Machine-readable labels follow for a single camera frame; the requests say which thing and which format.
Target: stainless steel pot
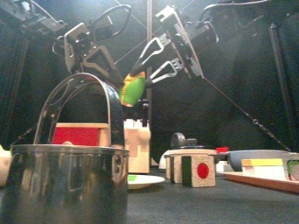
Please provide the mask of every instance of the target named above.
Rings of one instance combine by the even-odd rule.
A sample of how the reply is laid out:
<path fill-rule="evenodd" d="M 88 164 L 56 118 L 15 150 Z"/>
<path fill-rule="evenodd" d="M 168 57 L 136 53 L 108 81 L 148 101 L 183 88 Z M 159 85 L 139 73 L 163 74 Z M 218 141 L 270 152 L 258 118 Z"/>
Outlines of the stainless steel pot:
<path fill-rule="evenodd" d="M 17 145 L 1 223 L 126 223 L 127 152 L 70 145 Z"/>
<path fill-rule="evenodd" d="M 111 147 L 53 145 L 64 103 L 95 84 L 107 96 Z M 53 89 L 41 109 L 33 144 L 12 147 L 0 223 L 127 223 L 128 150 L 120 149 L 122 111 L 116 91 L 91 74 L 72 75 Z"/>

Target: red object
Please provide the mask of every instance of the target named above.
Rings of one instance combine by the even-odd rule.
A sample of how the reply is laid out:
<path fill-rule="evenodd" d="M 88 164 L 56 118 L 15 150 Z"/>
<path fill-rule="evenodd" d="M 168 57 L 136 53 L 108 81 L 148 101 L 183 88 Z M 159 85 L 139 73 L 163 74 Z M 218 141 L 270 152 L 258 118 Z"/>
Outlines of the red object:
<path fill-rule="evenodd" d="M 230 151 L 230 147 L 218 147 L 216 148 L 216 152 L 220 154 L 223 152 L 228 152 Z"/>
<path fill-rule="evenodd" d="M 63 144 L 67 141 L 75 145 L 98 146 L 99 129 L 56 127 L 52 143 Z"/>
<path fill-rule="evenodd" d="M 202 179 L 206 179 L 210 176 L 210 167 L 207 164 L 200 163 L 198 166 L 198 175 Z"/>

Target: pot handle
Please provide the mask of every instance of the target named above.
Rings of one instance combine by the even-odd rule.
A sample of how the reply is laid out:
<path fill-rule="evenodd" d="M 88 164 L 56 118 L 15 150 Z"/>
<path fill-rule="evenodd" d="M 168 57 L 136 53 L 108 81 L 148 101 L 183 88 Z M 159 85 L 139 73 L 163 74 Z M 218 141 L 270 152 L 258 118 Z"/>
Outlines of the pot handle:
<path fill-rule="evenodd" d="M 52 90 L 41 108 L 33 144 L 52 144 L 56 124 L 64 104 L 88 85 L 95 84 L 102 86 L 107 97 L 107 122 L 108 131 L 111 133 L 108 143 L 112 147 L 124 148 L 123 107 L 118 98 L 118 92 L 106 82 L 90 73 L 74 74 L 64 79 Z"/>

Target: white plate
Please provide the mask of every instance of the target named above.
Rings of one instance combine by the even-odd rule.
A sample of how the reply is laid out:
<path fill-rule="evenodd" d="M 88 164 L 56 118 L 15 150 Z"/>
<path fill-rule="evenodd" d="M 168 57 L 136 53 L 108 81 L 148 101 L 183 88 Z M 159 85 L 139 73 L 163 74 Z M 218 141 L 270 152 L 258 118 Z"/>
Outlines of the white plate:
<path fill-rule="evenodd" d="M 164 182 L 164 178 L 150 175 L 128 175 L 128 189 L 140 189 L 152 184 Z"/>

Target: tabletop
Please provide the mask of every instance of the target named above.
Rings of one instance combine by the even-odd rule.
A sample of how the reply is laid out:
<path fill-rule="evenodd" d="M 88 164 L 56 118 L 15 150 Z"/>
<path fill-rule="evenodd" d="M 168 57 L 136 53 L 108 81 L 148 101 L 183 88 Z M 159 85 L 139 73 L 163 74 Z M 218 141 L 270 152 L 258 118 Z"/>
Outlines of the tabletop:
<path fill-rule="evenodd" d="M 164 176 L 158 169 L 151 175 Z M 171 183 L 128 191 L 127 223 L 298 223 L 299 195 L 240 184 L 216 175 L 216 185 Z"/>

